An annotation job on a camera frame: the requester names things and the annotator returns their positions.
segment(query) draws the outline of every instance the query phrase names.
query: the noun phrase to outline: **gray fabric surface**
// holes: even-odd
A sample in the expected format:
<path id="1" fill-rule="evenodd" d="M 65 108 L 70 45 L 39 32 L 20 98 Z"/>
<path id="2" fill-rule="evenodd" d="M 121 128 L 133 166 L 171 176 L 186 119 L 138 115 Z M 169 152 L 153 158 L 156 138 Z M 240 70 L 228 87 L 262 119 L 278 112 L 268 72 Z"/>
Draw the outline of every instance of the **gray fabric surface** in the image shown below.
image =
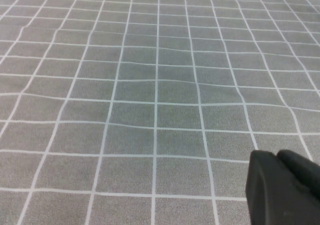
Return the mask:
<path id="1" fill-rule="evenodd" d="M 250 152 L 320 164 L 320 0 L 0 0 L 0 224 L 248 225 Z"/>

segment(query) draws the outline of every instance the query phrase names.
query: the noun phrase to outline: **square tile pattern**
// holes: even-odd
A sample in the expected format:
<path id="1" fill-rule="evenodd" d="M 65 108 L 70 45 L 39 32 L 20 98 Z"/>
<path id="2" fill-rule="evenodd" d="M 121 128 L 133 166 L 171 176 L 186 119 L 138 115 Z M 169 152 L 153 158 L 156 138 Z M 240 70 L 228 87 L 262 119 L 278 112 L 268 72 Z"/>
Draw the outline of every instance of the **square tile pattern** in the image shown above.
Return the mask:
<path id="1" fill-rule="evenodd" d="M 320 164 L 318 1 L 0 0 L 0 224 L 249 225 L 252 150 Z"/>

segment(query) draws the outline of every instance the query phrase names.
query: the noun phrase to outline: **white grid line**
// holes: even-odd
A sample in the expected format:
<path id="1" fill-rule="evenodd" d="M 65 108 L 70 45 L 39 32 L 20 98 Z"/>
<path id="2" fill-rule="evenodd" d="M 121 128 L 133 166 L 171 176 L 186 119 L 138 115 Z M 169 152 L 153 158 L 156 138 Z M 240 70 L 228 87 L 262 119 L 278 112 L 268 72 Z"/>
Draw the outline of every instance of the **white grid line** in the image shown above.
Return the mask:
<path id="1" fill-rule="evenodd" d="M 156 24 L 156 56 L 155 56 L 155 83 L 154 83 L 154 130 L 153 130 L 153 163 L 152 163 L 152 198 L 151 198 L 151 225 L 156 223 L 156 181 L 157 181 L 157 147 L 158 147 L 158 76 L 159 76 L 159 21 L 160 0 L 157 4 Z"/>
<path id="2" fill-rule="evenodd" d="M 216 11 L 215 11 L 214 3 L 213 3 L 212 0 L 210 0 L 210 1 L 211 1 L 211 5 L 212 5 L 212 11 L 213 11 L 213 13 L 214 13 L 214 16 L 216 16 Z M 227 61 L 228 61 L 228 65 L 229 65 L 229 68 L 230 68 L 230 72 L 231 72 L 231 75 L 232 75 L 232 79 L 233 79 L 233 83 L 234 83 L 235 89 L 236 89 L 238 95 L 240 96 L 241 101 L 242 101 L 242 104 L 243 104 L 243 110 L 244 110 L 245 120 L 246 120 L 248 129 L 249 129 L 249 131 L 250 131 L 250 136 L 251 136 L 251 139 L 252 139 L 252 142 L 253 142 L 254 149 L 255 149 L 255 150 L 258 150 L 258 145 L 257 145 L 256 139 L 255 139 L 255 135 L 253 134 L 253 130 L 252 130 L 252 128 L 251 128 L 251 123 L 250 123 L 250 119 L 249 119 L 249 114 L 248 114 L 248 109 L 247 109 L 246 101 L 245 101 L 243 95 L 241 94 L 241 92 L 240 92 L 240 90 L 239 90 L 238 83 L 237 83 L 237 80 L 236 80 L 236 76 L 235 76 L 233 67 L 232 67 L 232 65 L 231 65 L 231 61 L 230 61 L 229 54 L 228 54 L 227 45 L 226 45 L 226 43 L 225 43 L 225 41 L 224 41 L 224 38 L 223 38 L 223 35 L 222 35 L 222 32 L 221 32 L 221 29 L 220 29 L 220 27 L 219 27 L 219 21 L 218 21 L 217 18 L 215 19 L 215 22 L 216 22 L 217 27 L 218 27 L 218 30 L 219 30 L 219 35 L 220 35 L 221 41 L 223 42 L 224 51 L 225 51 L 225 53 L 226 53 L 226 58 L 227 58 Z"/>
<path id="3" fill-rule="evenodd" d="M 32 16 L 18 16 L 18 15 L 6 15 L 8 18 L 31 18 Z M 195 18 L 214 18 L 213 16 L 193 16 L 190 15 L 189 17 L 195 17 Z M 39 16 L 37 17 L 39 19 L 48 19 L 48 20 L 63 20 L 63 18 L 57 18 L 57 17 L 44 17 L 44 16 Z M 240 17 L 229 17 L 229 16 L 218 16 L 219 19 L 232 19 L 232 20 L 243 20 L 243 18 Z M 68 21 L 84 21 L 84 22 L 94 22 L 92 19 L 78 19 L 78 18 L 68 18 Z M 270 19 L 266 18 L 247 18 L 246 20 L 250 21 L 270 21 Z M 275 21 L 278 22 L 297 22 L 297 20 L 283 20 L 283 19 L 275 19 Z M 306 24 L 319 24 L 320 22 L 316 21 L 303 21 Z M 99 21 L 99 23 L 113 23 L 113 24 L 125 24 L 126 22 L 123 21 Z M 129 24 L 135 24 L 135 25 L 149 25 L 149 26 L 156 26 L 154 23 L 143 23 L 143 22 L 130 22 Z M 185 25 L 173 25 L 173 24 L 160 24 L 160 26 L 169 26 L 169 27 L 186 27 Z M 192 28 L 207 28 L 206 26 L 190 26 Z M 252 29 L 252 30 L 257 30 L 257 31 L 275 31 L 274 29 Z"/>
<path id="4" fill-rule="evenodd" d="M 111 118 L 111 114 L 112 114 L 112 108 L 113 108 L 113 104 L 114 104 L 114 100 L 115 100 L 116 88 L 117 88 L 117 83 L 118 83 L 121 60 L 122 60 L 122 56 L 123 56 L 123 53 L 124 53 L 124 45 L 125 45 L 126 34 L 127 34 L 127 31 L 128 31 L 128 25 L 129 25 L 130 13 L 131 13 L 131 8 L 132 8 L 132 2 L 133 2 L 133 0 L 131 0 L 131 2 L 130 2 L 129 12 L 128 12 L 126 25 L 125 25 L 125 31 L 124 31 L 124 35 L 123 35 L 123 38 L 122 38 L 122 48 L 121 48 L 121 52 L 120 52 L 120 55 L 119 55 L 119 60 L 118 60 L 117 68 L 116 68 L 115 81 L 114 81 L 114 85 L 113 85 L 113 90 L 112 90 L 112 95 L 111 95 L 111 101 L 110 101 L 110 105 L 109 105 L 108 115 L 107 115 L 107 118 L 106 118 L 106 121 L 105 121 L 104 130 L 103 130 L 103 137 L 102 137 L 102 143 L 101 143 L 101 148 L 100 148 L 100 155 L 102 155 L 104 153 L 104 150 L 105 150 L 106 137 L 107 137 L 109 122 L 110 122 L 110 118 Z M 94 203 L 94 197 L 95 197 L 94 193 L 96 192 L 96 188 L 97 188 L 97 184 L 98 184 L 99 173 L 100 173 L 101 164 L 102 164 L 102 158 L 103 158 L 102 156 L 99 156 L 99 158 L 98 158 L 98 163 L 97 163 L 97 166 L 96 166 L 96 172 L 95 172 L 95 175 L 94 175 L 94 180 L 93 180 L 93 185 L 92 185 L 92 193 L 90 195 L 87 214 L 86 214 L 86 218 L 85 218 L 85 225 L 88 225 L 89 222 L 90 222 L 90 216 L 91 216 L 91 211 L 92 211 L 92 207 L 93 207 L 93 203 Z"/>
<path id="5" fill-rule="evenodd" d="M 127 2 L 120 2 L 120 1 L 115 1 L 113 3 L 124 3 L 124 4 L 128 4 Z M 180 6 L 182 7 L 182 5 L 179 4 L 164 4 L 163 6 Z M 11 8 L 12 5 L 0 5 L 0 7 L 9 7 Z M 58 6 L 38 6 L 38 5 L 15 5 L 14 8 L 46 8 L 46 9 L 54 9 L 54 10 L 69 10 L 70 8 L 68 7 L 58 7 Z M 192 7 L 192 8 L 210 8 L 210 6 L 205 6 L 205 5 L 188 5 L 187 7 Z M 228 6 L 214 6 L 217 9 L 227 9 L 227 10 L 239 10 L 236 7 L 228 7 Z M 97 9 L 86 9 L 86 8 L 73 8 L 73 11 L 90 11 L 90 12 L 99 12 L 99 10 Z M 264 11 L 264 9 L 258 9 L 258 8 L 242 8 L 242 10 L 245 11 Z M 102 10 L 103 12 L 110 12 L 110 13 L 118 13 L 118 14 L 127 14 L 127 11 L 116 11 L 116 10 Z M 288 13 L 291 14 L 291 11 L 285 11 L 285 10 L 272 10 L 269 9 L 269 11 L 271 12 L 281 12 L 281 13 Z M 316 10 L 316 12 L 305 12 L 305 11 L 296 11 L 297 14 L 318 14 L 319 12 Z M 141 14 L 141 15 L 157 15 L 156 13 L 149 13 L 149 12 L 131 12 L 131 14 Z M 173 17 L 185 17 L 185 14 L 171 14 L 171 13 L 160 13 L 161 16 L 173 16 Z M 213 18 L 212 16 L 205 16 L 205 15 L 190 15 L 190 17 L 195 17 L 195 18 Z"/>
<path id="6" fill-rule="evenodd" d="M 63 193 L 63 194 L 91 194 L 89 190 L 66 190 L 66 189 L 57 189 L 57 188 L 6 188 L 0 187 L 0 191 L 2 192 L 15 192 L 15 193 Z M 96 191 L 94 195 L 98 196 L 108 196 L 108 197 L 139 197 L 139 198 L 152 198 L 152 194 L 147 193 L 115 193 L 115 192 L 99 192 Z M 155 194 L 156 198 L 168 198 L 168 199 L 197 199 L 197 200 L 212 200 L 212 196 L 199 196 L 199 195 L 174 195 L 174 194 Z M 245 197 L 229 197 L 229 196 L 216 196 L 215 200 L 220 201 L 237 201 L 237 202 L 246 202 L 247 199 Z"/>
<path id="7" fill-rule="evenodd" d="M 194 52 L 193 52 L 193 42 L 192 42 L 191 32 L 190 32 L 190 27 L 189 27 L 187 0 L 184 0 L 184 5 L 185 5 L 186 23 L 188 26 L 188 35 L 189 35 L 191 59 L 192 59 L 192 65 L 193 65 L 194 82 L 196 85 L 196 93 L 197 93 L 198 109 L 199 109 L 199 115 L 200 115 L 201 130 L 202 130 L 203 146 L 204 146 L 204 150 L 205 150 L 206 163 L 207 163 L 209 180 L 210 180 L 210 190 L 211 190 L 211 196 L 212 196 L 212 208 L 213 208 L 213 215 L 214 215 L 214 223 L 215 223 L 215 225 L 219 225 L 220 223 L 219 223 L 219 217 L 218 217 L 217 203 L 214 198 L 216 196 L 214 176 L 213 176 L 210 155 L 209 155 L 209 150 L 208 150 L 208 145 L 207 145 L 207 136 L 206 136 L 206 132 L 205 132 L 204 115 L 203 115 L 202 107 L 201 107 L 200 88 L 199 88 L 198 79 L 197 79 L 196 64 L 195 64 L 195 58 L 194 58 Z"/>
<path id="8" fill-rule="evenodd" d="M 192 40 L 202 40 L 202 38 L 191 38 Z M 218 39 L 203 39 L 203 40 L 211 40 L 211 41 L 219 41 Z M 247 42 L 247 43 L 254 43 L 253 40 L 234 40 L 234 39 L 226 39 L 225 41 L 230 41 L 230 42 Z M 274 44 L 296 44 L 296 45 L 312 45 L 312 46 L 317 46 L 316 44 L 313 43 L 303 43 L 303 42 L 287 42 L 287 41 L 257 41 L 258 43 L 274 43 Z M 17 41 L 15 44 L 44 44 L 44 45 L 49 45 L 50 42 L 38 42 L 38 41 Z M 62 42 L 54 42 L 53 45 L 63 45 L 63 46 L 76 46 L 76 47 L 86 47 L 86 44 L 75 44 L 75 43 L 62 43 Z M 97 44 L 88 44 L 88 47 L 99 47 L 99 48 L 116 48 L 120 49 L 122 46 L 121 45 L 97 45 Z M 157 46 L 142 46 L 142 45 L 125 45 L 123 46 L 124 48 L 136 48 L 136 49 L 157 49 Z M 177 48 L 170 48 L 170 47 L 159 47 L 161 50 L 170 50 L 170 51 L 177 51 L 177 52 L 191 52 L 191 50 L 187 49 L 177 49 Z M 195 53 L 215 53 L 215 54 L 225 54 L 225 51 L 213 51 L 213 50 L 195 50 Z M 253 54 L 252 52 L 229 52 L 230 54 Z M 294 52 L 292 53 L 293 55 L 291 57 L 298 58 L 301 56 L 297 56 Z M 5 58 L 11 57 L 10 55 L 5 54 L 2 59 L 4 60 Z"/>
<path id="9" fill-rule="evenodd" d="M 0 93 L 0 97 L 5 96 L 18 96 L 18 92 L 10 92 L 10 93 Z M 38 97 L 38 98 L 46 98 L 46 99 L 53 99 L 53 100 L 62 100 L 62 101 L 79 101 L 79 102 L 97 102 L 97 103 L 110 103 L 112 100 L 109 99 L 93 99 L 93 98 L 64 98 L 64 97 L 53 97 L 53 96 L 44 96 L 44 95 L 37 95 L 32 93 L 23 93 L 24 96 L 32 96 L 32 97 Z M 197 103 L 177 103 L 177 102 L 153 102 L 153 101 L 126 101 L 126 100 L 114 100 L 113 103 L 119 103 L 119 104 L 140 104 L 140 105 L 167 105 L 167 106 L 184 106 L 184 107 L 198 107 L 199 105 Z M 201 107 L 222 107 L 222 106 L 266 106 L 266 107 L 278 107 L 278 108 L 287 108 L 287 106 L 284 105 L 278 105 L 278 104 L 272 104 L 272 103 L 258 103 L 258 102 L 228 102 L 228 103 L 202 103 Z M 292 107 L 288 106 L 288 108 L 291 109 L 297 109 L 297 110 L 303 110 L 303 111 L 309 111 L 309 112 L 317 112 L 319 113 L 320 110 L 317 109 L 309 109 L 309 108 L 302 108 L 302 107 Z"/>
<path id="10" fill-rule="evenodd" d="M 277 91 L 277 93 L 278 93 L 278 95 L 279 95 L 282 103 L 289 109 L 289 111 L 290 111 L 291 114 L 292 114 L 292 117 L 293 117 L 293 120 L 294 120 L 294 123 L 295 123 L 295 127 L 296 127 L 296 130 L 297 130 L 297 133 L 299 134 L 299 138 L 300 138 L 300 140 L 301 140 L 301 143 L 302 143 L 302 145 L 303 145 L 303 148 L 304 148 L 304 150 L 305 150 L 308 158 L 309 158 L 311 161 L 313 161 L 313 158 L 312 158 L 312 156 L 311 156 L 311 154 L 310 154 L 310 152 L 309 152 L 309 150 L 308 150 L 308 148 L 307 148 L 307 145 L 306 145 L 306 143 L 305 143 L 305 140 L 304 140 L 304 138 L 303 138 L 302 135 L 301 135 L 301 130 L 300 130 L 300 126 L 299 126 L 299 123 L 298 123 L 296 114 L 295 114 L 295 112 L 287 105 L 286 101 L 284 100 L 284 98 L 283 98 L 280 90 L 278 89 L 278 86 L 277 86 L 277 84 L 276 84 L 276 81 L 275 81 L 272 73 L 271 73 L 270 70 L 269 70 L 269 66 L 268 66 L 268 64 L 267 64 L 266 58 L 265 58 L 264 54 L 262 53 L 262 51 L 261 51 L 258 43 L 256 42 L 255 36 L 254 36 L 254 34 L 252 33 L 252 31 L 250 30 L 250 27 L 249 27 L 249 25 L 248 25 L 248 23 L 247 23 L 247 21 L 246 21 L 245 16 L 243 15 L 241 9 L 240 9 L 240 12 L 241 12 L 241 15 L 242 15 L 242 17 L 243 17 L 243 19 L 244 19 L 244 22 L 245 22 L 245 24 L 246 24 L 246 26 L 247 26 L 247 28 L 248 28 L 248 31 L 250 32 L 250 34 L 251 34 L 251 36 L 252 36 L 252 38 L 253 38 L 253 40 L 254 40 L 254 43 L 255 43 L 256 47 L 258 48 L 258 50 L 259 50 L 259 52 L 260 52 L 260 54 L 261 54 L 261 56 L 262 56 L 262 59 L 263 59 L 265 68 L 268 70 L 268 74 L 269 74 L 269 76 L 270 76 L 270 78 L 271 78 L 271 80 L 272 80 L 272 83 L 274 84 L 274 87 L 276 88 L 276 91 Z"/>
<path id="11" fill-rule="evenodd" d="M 11 120 L 11 123 L 22 123 L 22 124 L 55 124 L 56 121 L 32 121 L 32 120 Z M 105 122 L 102 121 L 83 121 L 83 120 L 62 120 L 59 121 L 59 124 L 101 124 L 105 125 Z M 155 128 L 149 126 L 136 126 L 136 125 L 127 125 L 120 123 L 112 123 L 109 125 L 127 127 L 127 128 L 136 128 L 136 129 L 148 129 L 154 130 Z M 197 128 L 179 128 L 179 127 L 157 127 L 158 130 L 165 131 L 189 131 L 189 132 L 201 132 L 202 129 Z M 205 132 L 214 132 L 214 133 L 233 133 L 233 134 L 250 134 L 250 131 L 241 131 L 241 130 L 217 130 L 217 129 L 205 129 Z M 272 132 L 272 131 L 253 131 L 253 134 L 258 135 L 284 135 L 284 136 L 299 136 L 297 132 Z M 317 136 L 320 135 L 320 132 L 301 132 L 303 136 Z"/>
<path id="12" fill-rule="evenodd" d="M 76 1 L 77 1 L 77 0 L 74 0 L 71 8 L 75 5 Z M 66 16 L 65 16 L 65 18 L 64 18 L 64 20 L 63 20 L 63 22 L 61 23 L 61 25 L 60 25 L 59 28 L 62 28 L 62 26 L 64 25 L 64 23 L 65 23 L 66 20 L 67 20 L 67 17 L 69 16 L 70 12 L 71 12 L 71 9 L 70 9 L 69 12 L 66 14 Z M 57 34 L 57 32 L 59 31 L 59 28 L 54 32 L 54 35 L 53 35 L 51 44 L 48 46 L 47 50 L 45 51 L 45 53 L 44 53 L 41 61 L 39 62 L 37 68 L 35 69 L 33 75 L 37 74 L 38 70 L 40 69 L 40 67 L 41 67 L 41 65 L 42 65 L 42 63 L 43 63 L 43 61 L 44 61 L 44 58 L 47 56 L 50 48 L 52 47 L 52 44 L 53 44 L 54 40 L 56 39 L 56 34 Z M 28 89 L 28 87 L 29 87 L 29 85 L 31 84 L 33 78 L 34 78 L 34 76 L 32 76 L 32 77 L 30 78 L 28 84 L 27 84 L 27 85 L 25 86 L 25 88 L 21 91 L 21 94 L 19 95 L 19 97 L 18 97 L 18 99 L 17 99 L 17 101 L 16 101 L 16 103 L 15 103 L 15 106 L 14 106 L 14 108 L 13 108 L 13 110 L 12 110 L 12 113 L 10 114 L 9 121 L 12 119 L 13 115 L 15 114 L 15 112 L 16 112 L 16 110 L 17 110 L 17 107 L 18 107 L 18 105 L 19 105 L 19 102 L 20 102 L 20 100 L 21 100 L 22 94 L 25 92 L 25 90 Z M 60 120 L 60 119 L 59 119 L 59 116 L 61 116 L 61 113 L 62 113 L 62 110 L 60 109 L 59 115 L 58 115 L 58 118 L 57 118 L 57 121 Z M 55 130 L 53 130 L 52 135 L 51 135 L 51 138 L 50 138 L 50 141 L 49 141 L 49 144 L 48 144 L 47 147 L 46 147 L 46 152 L 49 151 L 50 146 L 51 146 L 51 144 L 52 144 L 52 142 L 53 142 L 53 138 L 54 138 L 54 136 L 55 136 L 55 132 L 57 131 L 57 128 L 58 128 L 58 123 L 57 123 L 57 121 L 56 121 L 56 124 L 55 124 L 55 126 L 54 126 L 54 129 L 55 129 Z M 4 131 L 5 131 L 5 129 L 7 128 L 7 126 L 8 126 L 8 123 L 5 123 L 5 125 L 3 126 L 2 130 L 1 130 L 0 137 L 1 137 L 1 135 L 4 133 Z M 36 172 L 35 172 L 35 174 L 34 174 L 34 177 L 33 177 L 33 180 L 32 180 L 32 184 L 31 184 L 31 188 L 32 188 L 32 189 L 34 189 L 35 186 L 36 186 L 36 182 L 37 182 L 37 179 L 38 179 L 40 170 L 41 170 L 41 168 L 42 168 L 42 165 L 43 165 L 44 162 L 45 162 L 46 156 L 47 156 L 46 154 L 44 154 L 44 155 L 42 156 L 41 161 L 40 161 L 40 163 L 39 163 L 39 165 L 38 165 L 38 167 L 37 167 L 37 170 L 36 170 Z M 19 220 L 18 220 L 18 222 L 17 222 L 17 225 L 21 225 L 21 223 L 23 222 L 23 219 L 24 219 L 24 216 L 25 216 L 25 214 L 26 214 L 26 211 L 27 211 L 28 205 L 29 205 L 29 203 L 30 203 L 31 197 L 32 197 L 32 192 L 29 192 L 29 194 L 28 194 L 28 196 L 27 196 L 27 199 L 26 199 L 26 201 L 25 201 L 25 203 L 24 203 L 23 209 L 22 209 L 22 211 L 21 211 L 21 214 L 20 214 L 20 216 L 19 216 Z"/>

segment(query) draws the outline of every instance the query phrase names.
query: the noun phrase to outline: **black object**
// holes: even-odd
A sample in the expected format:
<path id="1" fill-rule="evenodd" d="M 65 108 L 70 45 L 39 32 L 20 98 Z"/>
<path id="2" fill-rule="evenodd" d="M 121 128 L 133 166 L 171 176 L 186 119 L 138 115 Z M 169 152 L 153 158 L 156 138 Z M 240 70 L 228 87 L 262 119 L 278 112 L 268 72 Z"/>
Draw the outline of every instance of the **black object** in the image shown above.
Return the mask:
<path id="1" fill-rule="evenodd" d="M 293 151 L 253 151 L 245 193 L 252 225 L 320 225 L 320 166 Z"/>

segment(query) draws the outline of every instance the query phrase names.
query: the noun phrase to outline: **black plastic part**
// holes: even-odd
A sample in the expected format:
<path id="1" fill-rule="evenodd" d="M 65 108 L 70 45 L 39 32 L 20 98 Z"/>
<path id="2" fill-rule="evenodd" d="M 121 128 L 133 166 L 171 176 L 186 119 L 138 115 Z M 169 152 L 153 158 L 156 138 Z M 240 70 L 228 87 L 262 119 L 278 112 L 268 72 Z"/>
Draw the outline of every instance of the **black plastic part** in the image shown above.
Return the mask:
<path id="1" fill-rule="evenodd" d="M 252 225 L 320 225 L 320 168 L 288 150 L 250 155 L 246 198 Z"/>

